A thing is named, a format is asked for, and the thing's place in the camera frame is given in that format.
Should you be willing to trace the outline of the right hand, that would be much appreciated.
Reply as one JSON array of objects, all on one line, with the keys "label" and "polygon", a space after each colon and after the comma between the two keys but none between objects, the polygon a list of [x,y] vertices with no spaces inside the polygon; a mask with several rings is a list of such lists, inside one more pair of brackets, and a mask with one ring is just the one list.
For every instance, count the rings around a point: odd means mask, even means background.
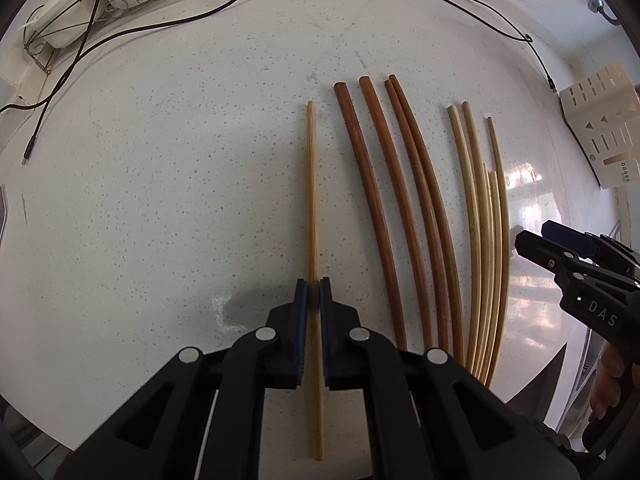
[{"label": "right hand", "polygon": [[603,348],[596,380],[590,394],[592,417],[602,419],[608,408],[616,408],[620,403],[620,378],[624,374],[624,361],[620,352],[606,344]]}]

